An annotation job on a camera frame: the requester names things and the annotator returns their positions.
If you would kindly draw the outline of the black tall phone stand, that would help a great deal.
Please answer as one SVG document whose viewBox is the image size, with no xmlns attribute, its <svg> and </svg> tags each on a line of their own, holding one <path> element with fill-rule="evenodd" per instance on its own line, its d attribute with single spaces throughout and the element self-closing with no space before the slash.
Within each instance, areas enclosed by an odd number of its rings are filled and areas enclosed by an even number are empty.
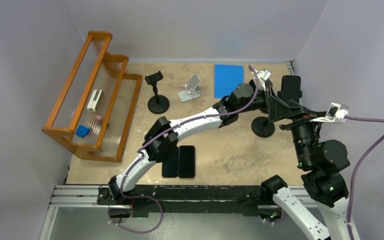
<svg viewBox="0 0 384 240">
<path fill-rule="evenodd" d="M 276 95 L 278 99 L 289 106 L 295 103 L 299 104 L 302 96 L 303 92 L 301 90 L 279 90 Z M 259 116 L 252 121 L 251 129 L 258 137 L 268 138 L 274 134 L 275 125 L 269 121 L 269 116 Z"/>
</svg>

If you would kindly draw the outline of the black phone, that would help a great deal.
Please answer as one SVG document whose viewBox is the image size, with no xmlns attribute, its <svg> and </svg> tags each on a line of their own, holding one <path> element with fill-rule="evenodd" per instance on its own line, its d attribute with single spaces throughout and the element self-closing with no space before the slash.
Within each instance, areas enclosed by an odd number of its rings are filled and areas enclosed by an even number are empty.
<svg viewBox="0 0 384 240">
<path fill-rule="evenodd" d="M 289 101 L 299 103 L 303 95 L 301 81 L 301 77 L 298 75 L 284 75 L 281 78 L 281 88 L 277 92 L 277 96 L 285 103 Z"/>
<path fill-rule="evenodd" d="M 178 177 L 193 179 L 196 176 L 196 149 L 193 145 L 179 147 Z"/>
</svg>

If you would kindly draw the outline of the black round-base phone stand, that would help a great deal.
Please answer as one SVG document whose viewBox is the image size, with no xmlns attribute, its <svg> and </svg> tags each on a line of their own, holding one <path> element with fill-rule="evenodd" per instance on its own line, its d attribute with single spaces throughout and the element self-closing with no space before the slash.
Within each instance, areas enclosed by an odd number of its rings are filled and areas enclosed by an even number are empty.
<svg viewBox="0 0 384 240">
<path fill-rule="evenodd" d="M 144 78 L 145 82 L 148 85 L 152 86 L 152 90 L 154 93 L 154 96 L 152 96 L 147 102 L 148 110 L 151 113 L 157 115 L 165 113 L 170 107 L 169 99 L 166 96 L 160 95 L 158 93 L 157 82 L 162 80 L 163 78 L 164 76 L 160 70 L 151 75 L 147 75 Z"/>
</svg>

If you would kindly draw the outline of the black smartphone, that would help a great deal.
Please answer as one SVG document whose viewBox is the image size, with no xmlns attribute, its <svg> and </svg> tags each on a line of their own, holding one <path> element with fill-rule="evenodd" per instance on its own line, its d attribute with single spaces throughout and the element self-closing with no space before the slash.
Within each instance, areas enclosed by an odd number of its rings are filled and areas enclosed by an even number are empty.
<svg viewBox="0 0 384 240">
<path fill-rule="evenodd" d="M 163 178 L 177 178 L 179 174 L 179 148 L 177 147 L 170 158 L 162 162 L 161 175 Z"/>
</svg>

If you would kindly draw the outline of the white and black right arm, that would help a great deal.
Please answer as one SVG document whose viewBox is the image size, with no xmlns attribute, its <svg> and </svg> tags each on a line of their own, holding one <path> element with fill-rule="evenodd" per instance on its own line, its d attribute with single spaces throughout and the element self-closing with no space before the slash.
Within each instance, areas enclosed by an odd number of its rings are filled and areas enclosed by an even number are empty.
<svg viewBox="0 0 384 240">
<path fill-rule="evenodd" d="M 275 203 L 298 225 L 310 240 L 358 240 L 354 222 L 349 213 L 351 193 L 341 175 L 350 166 L 348 150 L 338 140 L 320 141 L 323 123 L 344 123 L 349 108 L 331 103 L 328 111 L 313 111 L 294 100 L 284 101 L 277 96 L 267 100 L 268 120 L 277 122 L 290 119 L 280 125 L 290 131 L 298 160 L 303 187 L 319 208 L 324 224 L 298 201 L 291 188 L 278 175 L 261 183 L 260 196 L 268 204 Z"/>
</svg>

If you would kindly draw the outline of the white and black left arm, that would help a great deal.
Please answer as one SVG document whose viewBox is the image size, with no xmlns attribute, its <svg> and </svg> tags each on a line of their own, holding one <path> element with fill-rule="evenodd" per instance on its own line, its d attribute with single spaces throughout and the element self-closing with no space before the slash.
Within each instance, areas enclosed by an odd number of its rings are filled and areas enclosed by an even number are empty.
<svg viewBox="0 0 384 240">
<path fill-rule="evenodd" d="M 212 107 L 185 118 L 168 120 L 165 116 L 156 120 L 145 135 L 145 141 L 137 150 L 136 158 L 120 174 L 108 182 L 109 197 L 118 205 L 126 203 L 140 178 L 156 163 L 169 160 L 177 144 L 195 134 L 223 128 L 236 122 L 240 113 L 266 108 L 266 95 L 271 91 L 270 83 L 259 87 L 253 81 L 240 84 L 229 96 Z"/>
</svg>

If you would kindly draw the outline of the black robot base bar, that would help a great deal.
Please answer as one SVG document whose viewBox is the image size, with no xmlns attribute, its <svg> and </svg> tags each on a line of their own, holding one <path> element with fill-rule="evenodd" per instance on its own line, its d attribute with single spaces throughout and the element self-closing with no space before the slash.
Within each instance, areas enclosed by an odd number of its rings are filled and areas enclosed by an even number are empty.
<svg viewBox="0 0 384 240">
<path fill-rule="evenodd" d="M 286 216 L 259 185 L 143 185 L 114 200 L 108 186 L 98 188 L 99 206 L 128 208 L 132 217 L 150 213 L 240 214 L 275 222 Z"/>
</svg>

